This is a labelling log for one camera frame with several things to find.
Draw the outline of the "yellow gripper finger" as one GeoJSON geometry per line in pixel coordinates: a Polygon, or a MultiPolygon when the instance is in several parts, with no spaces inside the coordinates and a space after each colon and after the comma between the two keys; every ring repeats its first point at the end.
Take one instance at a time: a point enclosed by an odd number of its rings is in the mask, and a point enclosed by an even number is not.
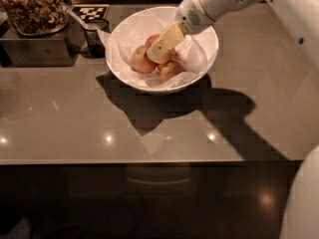
{"type": "Polygon", "coordinates": [[[185,39],[185,29],[181,22],[173,21],[159,35],[159,41],[169,50],[185,39]]]}

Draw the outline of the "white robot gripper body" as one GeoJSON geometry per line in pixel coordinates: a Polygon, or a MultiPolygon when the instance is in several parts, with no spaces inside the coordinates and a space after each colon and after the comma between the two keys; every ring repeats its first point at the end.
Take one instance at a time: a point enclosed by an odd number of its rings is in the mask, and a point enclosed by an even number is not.
{"type": "Polygon", "coordinates": [[[188,35],[196,35],[214,24],[201,7],[199,0],[183,0],[176,9],[175,21],[188,35]]]}

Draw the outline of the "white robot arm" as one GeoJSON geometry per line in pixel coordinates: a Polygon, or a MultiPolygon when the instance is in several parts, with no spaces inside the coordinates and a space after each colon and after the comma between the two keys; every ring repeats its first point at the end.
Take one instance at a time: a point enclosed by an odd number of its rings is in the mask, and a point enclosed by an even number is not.
{"type": "MultiPolygon", "coordinates": [[[[158,62],[181,43],[212,26],[225,14],[259,0],[183,0],[174,20],[147,50],[158,62]]],[[[267,2],[311,65],[319,70],[319,0],[263,0],[267,2]]],[[[319,146],[304,159],[293,180],[279,239],[319,239],[319,146]]]]}

